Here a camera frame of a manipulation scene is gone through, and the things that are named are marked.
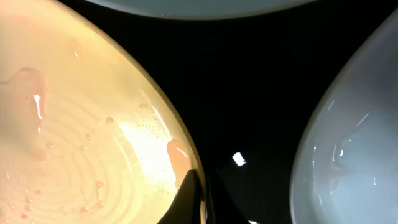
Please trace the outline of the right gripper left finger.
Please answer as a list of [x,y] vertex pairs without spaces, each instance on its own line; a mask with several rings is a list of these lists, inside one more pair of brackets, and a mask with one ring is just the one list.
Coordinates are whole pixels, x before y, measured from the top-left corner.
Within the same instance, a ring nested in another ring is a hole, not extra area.
[[200,224],[201,184],[196,170],[189,170],[165,215],[158,224]]

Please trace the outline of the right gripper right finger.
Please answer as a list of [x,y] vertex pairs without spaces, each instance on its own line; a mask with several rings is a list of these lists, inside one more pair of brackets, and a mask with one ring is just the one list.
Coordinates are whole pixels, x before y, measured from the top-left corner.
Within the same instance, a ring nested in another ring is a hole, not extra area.
[[209,224],[248,224],[218,175],[207,178],[206,204]]

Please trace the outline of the yellow plate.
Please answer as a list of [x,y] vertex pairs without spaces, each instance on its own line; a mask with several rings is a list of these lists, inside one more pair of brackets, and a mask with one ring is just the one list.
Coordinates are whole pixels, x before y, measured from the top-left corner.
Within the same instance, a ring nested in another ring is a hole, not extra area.
[[58,1],[1,1],[1,222],[158,223],[205,176],[180,116],[115,41]]

